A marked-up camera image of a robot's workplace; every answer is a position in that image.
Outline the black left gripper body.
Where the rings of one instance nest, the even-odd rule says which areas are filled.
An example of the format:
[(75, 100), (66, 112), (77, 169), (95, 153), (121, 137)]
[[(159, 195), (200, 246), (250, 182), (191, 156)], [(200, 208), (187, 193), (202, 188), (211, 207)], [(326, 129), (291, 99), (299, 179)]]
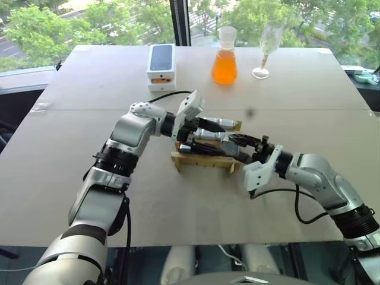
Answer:
[(184, 124), (179, 128), (178, 131), (178, 142), (179, 143), (187, 143), (188, 141), (192, 141), (191, 136), (194, 132), (197, 131), (199, 124), (199, 119), (194, 118), (191, 120), (185, 119)]

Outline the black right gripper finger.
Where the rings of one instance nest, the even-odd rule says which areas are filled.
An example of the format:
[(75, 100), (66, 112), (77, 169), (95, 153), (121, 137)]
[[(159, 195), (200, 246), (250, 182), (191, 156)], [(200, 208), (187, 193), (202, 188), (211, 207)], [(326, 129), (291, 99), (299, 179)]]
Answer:
[(230, 134), (229, 140), (239, 146), (258, 146), (261, 144), (261, 140), (259, 138), (245, 134)]
[(241, 163), (253, 163), (253, 162), (258, 161), (258, 155), (257, 153), (253, 153), (252, 155), (249, 155), (247, 153), (240, 151), (239, 154), (237, 155), (237, 160)]

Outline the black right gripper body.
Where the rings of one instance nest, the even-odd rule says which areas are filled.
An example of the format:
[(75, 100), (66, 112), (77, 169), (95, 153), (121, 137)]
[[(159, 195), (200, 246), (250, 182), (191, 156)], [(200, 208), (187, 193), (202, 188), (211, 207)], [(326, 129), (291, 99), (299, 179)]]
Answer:
[(252, 155), (253, 162), (266, 162), (270, 158), (276, 146), (269, 143), (268, 140), (269, 136), (264, 135), (254, 147), (255, 152)]

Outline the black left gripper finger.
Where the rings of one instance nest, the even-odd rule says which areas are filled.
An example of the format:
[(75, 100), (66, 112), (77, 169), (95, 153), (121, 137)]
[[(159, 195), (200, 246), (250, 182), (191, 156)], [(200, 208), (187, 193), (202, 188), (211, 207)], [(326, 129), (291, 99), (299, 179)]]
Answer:
[(205, 156), (225, 156), (226, 153), (212, 144), (193, 142), (189, 145), (191, 153), (205, 155)]
[(210, 131), (210, 132), (225, 132), (225, 129), (222, 128), (218, 123), (210, 121), (204, 118), (197, 118), (198, 128)]

